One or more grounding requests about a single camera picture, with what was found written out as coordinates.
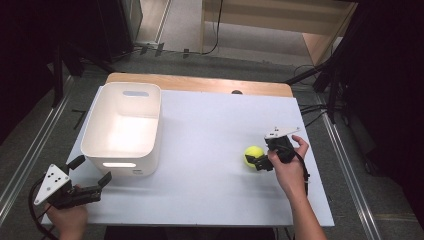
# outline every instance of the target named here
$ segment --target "storage bin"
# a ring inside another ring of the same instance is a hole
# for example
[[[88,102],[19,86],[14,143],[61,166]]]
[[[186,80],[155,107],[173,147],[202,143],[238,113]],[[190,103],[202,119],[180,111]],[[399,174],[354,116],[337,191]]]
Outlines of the storage bin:
[[[154,84],[114,82],[99,92],[81,151],[103,173],[147,176],[159,162],[161,89]]]

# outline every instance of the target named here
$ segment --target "tennis ball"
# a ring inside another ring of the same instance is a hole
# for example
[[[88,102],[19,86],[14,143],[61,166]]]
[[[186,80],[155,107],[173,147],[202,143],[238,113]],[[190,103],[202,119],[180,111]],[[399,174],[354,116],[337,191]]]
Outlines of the tennis ball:
[[[258,146],[250,146],[250,147],[246,148],[246,150],[244,151],[244,155],[243,155],[244,162],[247,164],[247,166],[255,168],[254,164],[249,163],[247,161],[246,155],[258,158],[258,157],[261,157],[261,156],[264,155],[264,151],[262,150],[261,147],[258,147]]]

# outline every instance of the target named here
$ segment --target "human hand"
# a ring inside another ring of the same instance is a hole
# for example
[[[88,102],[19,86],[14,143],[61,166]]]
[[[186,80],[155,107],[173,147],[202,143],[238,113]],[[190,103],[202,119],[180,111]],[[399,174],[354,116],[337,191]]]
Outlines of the human hand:
[[[292,139],[299,144],[294,150],[305,158],[309,144],[301,137],[292,135]],[[277,180],[290,201],[296,197],[306,197],[303,167],[300,160],[295,156],[290,163],[282,163],[276,151],[268,150],[268,158],[275,168]]]
[[[85,205],[59,210],[47,203],[44,209],[47,210],[50,221],[59,230],[61,240],[82,239],[88,218]]]

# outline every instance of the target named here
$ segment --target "black cable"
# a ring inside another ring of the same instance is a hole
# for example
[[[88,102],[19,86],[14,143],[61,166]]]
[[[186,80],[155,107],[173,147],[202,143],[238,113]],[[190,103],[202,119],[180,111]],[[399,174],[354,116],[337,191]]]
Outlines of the black cable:
[[[221,4],[220,4],[220,7],[219,7],[218,22],[217,22],[216,34],[215,34],[215,36],[216,36],[215,45],[214,45],[214,47],[212,48],[212,50],[210,50],[209,52],[206,52],[206,53],[200,53],[200,52],[181,52],[181,51],[172,51],[172,50],[163,50],[163,49],[162,49],[162,50],[157,50],[157,49],[155,49],[155,48],[150,48],[150,47],[147,47],[147,50],[151,50],[151,51],[159,51],[160,53],[165,52],[165,53],[193,54],[193,55],[207,55],[207,54],[212,53],[212,52],[216,49],[216,47],[218,46],[218,42],[219,42],[219,25],[220,25],[220,23],[221,23],[221,15],[222,15],[222,5],[223,5],[223,2],[224,2],[224,0],[221,0]],[[128,54],[132,54],[132,53],[134,53],[134,52],[138,52],[138,51],[141,51],[141,49],[137,49],[137,50],[134,50],[134,51],[133,51],[133,52],[131,52],[131,53],[124,54],[124,56],[125,56],[125,55],[128,55]]]
[[[53,226],[51,226],[50,228],[49,228],[49,232],[51,233],[52,232],[52,230],[54,229],[54,225]],[[41,240],[44,240],[44,239],[46,239],[47,238],[47,236],[46,235],[44,235],[42,238],[41,238]]]
[[[294,71],[293,71],[293,77],[296,77],[296,71],[297,71],[299,68],[301,68],[301,67],[312,67],[312,68],[314,68],[314,69],[315,69],[315,66],[314,66],[314,65],[311,65],[311,64],[300,65],[300,66],[298,66],[298,67],[296,67],[296,68],[294,69]],[[312,86],[311,84],[306,84],[306,83],[303,83],[302,81],[299,81],[299,83],[300,83],[300,84],[302,84],[302,85],[306,85],[306,86]]]
[[[34,206],[33,206],[33,198],[34,198],[34,192],[35,189],[38,187],[38,185],[40,185],[44,180],[44,175],[43,177],[41,177],[40,179],[38,179],[34,185],[32,185],[31,190],[29,191],[29,195],[28,195],[28,208],[29,208],[29,212],[31,214],[31,218],[34,221],[37,229],[43,233],[46,237],[50,238],[51,240],[58,240],[58,238],[53,235],[50,231],[48,231],[47,229],[45,229],[43,227],[43,225],[41,225],[41,223],[38,221],[37,216],[35,215],[35,210],[34,210]]]
[[[305,128],[309,127],[313,122],[315,122],[316,120],[318,120],[318,118],[321,117],[324,113],[327,113],[327,111],[324,111],[324,112],[320,113],[314,120],[312,120],[308,124],[306,124],[305,125]]]
[[[224,0],[221,0],[221,6],[219,7],[218,24],[216,26],[216,42],[215,42],[215,46],[209,52],[202,53],[202,55],[207,55],[207,54],[213,52],[215,50],[216,46],[218,46],[218,41],[219,41],[219,24],[221,23],[221,14],[222,14],[222,4],[223,4],[223,2],[224,2]]]
[[[286,232],[286,236],[288,239],[291,239],[289,229],[287,227],[284,228],[284,231]]]

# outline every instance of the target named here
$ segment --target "white tabletop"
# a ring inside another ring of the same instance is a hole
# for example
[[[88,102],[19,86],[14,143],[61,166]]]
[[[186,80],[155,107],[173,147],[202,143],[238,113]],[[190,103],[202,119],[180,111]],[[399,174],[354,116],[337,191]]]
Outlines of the white tabletop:
[[[102,200],[87,205],[89,223],[293,224],[289,202],[275,172],[249,168],[243,153],[251,145],[266,150],[264,135],[275,126],[300,127],[297,135],[309,142],[295,98],[163,90],[162,121],[156,172],[147,177],[112,176]],[[82,154],[86,122],[68,162]],[[312,147],[305,157],[311,174],[309,200],[320,224],[334,226]],[[92,186],[103,175],[87,160],[70,176],[73,184]]]

